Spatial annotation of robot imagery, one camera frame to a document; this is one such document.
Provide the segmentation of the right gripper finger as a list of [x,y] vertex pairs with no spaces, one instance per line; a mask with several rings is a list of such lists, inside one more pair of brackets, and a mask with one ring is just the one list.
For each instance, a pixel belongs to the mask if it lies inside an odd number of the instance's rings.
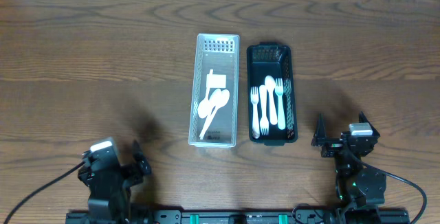
[[316,130],[313,135],[314,140],[325,140],[327,138],[327,134],[325,131],[325,120],[323,114],[319,114],[318,121],[316,125]]
[[360,112],[360,114],[358,115],[358,118],[359,118],[359,122],[361,124],[360,135],[380,136],[380,133],[369,122],[368,118],[365,116],[363,111]]

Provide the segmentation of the white fork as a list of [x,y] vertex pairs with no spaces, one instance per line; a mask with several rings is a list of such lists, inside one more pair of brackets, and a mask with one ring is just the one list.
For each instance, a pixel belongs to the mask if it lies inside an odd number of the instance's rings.
[[258,103],[259,103],[259,89],[258,87],[252,87],[250,92],[250,100],[252,103],[252,136],[254,139],[258,139],[261,135],[258,116]]
[[261,135],[269,135],[269,120],[267,118],[267,88],[265,85],[261,85],[259,87],[259,96],[261,103]]

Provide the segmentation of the pale green fork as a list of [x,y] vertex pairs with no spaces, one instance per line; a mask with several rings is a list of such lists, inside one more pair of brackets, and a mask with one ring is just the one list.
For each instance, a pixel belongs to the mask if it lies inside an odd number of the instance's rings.
[[283,88],[283,80],[281,78],[276,79],[275,93],[278,98],[278,113],[277,113],[278,129],[284,130],[286,128],[285,112],[283,105],[284,88]]

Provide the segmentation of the white spoon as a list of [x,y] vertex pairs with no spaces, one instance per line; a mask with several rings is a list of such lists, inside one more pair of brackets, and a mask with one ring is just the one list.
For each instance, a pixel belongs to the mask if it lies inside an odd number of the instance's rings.
[[211,96],[208,99],[208,105],[206,107],[206,117],[210,116],[212,113],[212,110],[217,104],[217,100],[221,97],[221,89],[215,89]]
[[210,77],[213,75],[213,69],[209,71],[209,74],[206,76],[206,92],[204,99],[199,103],[198,106],[198,116],[201,119],[204,119],[208,115],[208,107],[210,106],[209,101],[209,93],[210,93]]
[[276,107],[274,104],[274,89],[276,86],[275,79],[272,76],[266,76],[265,86],[269,94],[269,122],[272,125],[276,125],[278,123],[278,119],[276,114]]
[[206,121],[203,125],[203,128],[199,134],[200,139],[204,138],[204,135],[206,134],[206,131],[208,130],[209,126],[211,125],[217,111],[220,108],[224,107],[228,103],[229,98],[230,98],[230,92],[227,89],[223,89],[221,92],[221,97],[217,100],[217,104],[214,107],[214,109],[212,110],[211,115],[206,118]]

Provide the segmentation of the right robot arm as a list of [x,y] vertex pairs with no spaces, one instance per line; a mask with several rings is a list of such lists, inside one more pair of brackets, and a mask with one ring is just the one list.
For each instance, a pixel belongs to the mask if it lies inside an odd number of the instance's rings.
[[386,175],[364,166],[361,160],[373,151],[379,137],[363,113],[359,114],[359,122],[350,124],[339,138],[327,136],[324,118],[319,116],[311,145],[321,148],[322,157],[335,161],[335,189],[341,200],[338,215],[373,209],[384,203]]

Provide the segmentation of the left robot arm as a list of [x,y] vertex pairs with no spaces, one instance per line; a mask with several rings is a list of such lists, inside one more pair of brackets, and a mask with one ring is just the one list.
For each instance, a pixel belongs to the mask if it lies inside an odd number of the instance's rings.
[[132,143],[132,156],[132,164],[122,165],[111,137],[83,153],[84,165],[78,171],[78,179],[90,190],[88,208],[92,221],[130,223],[133,220],[131,187],[141,184],[152,170],[136,140]]

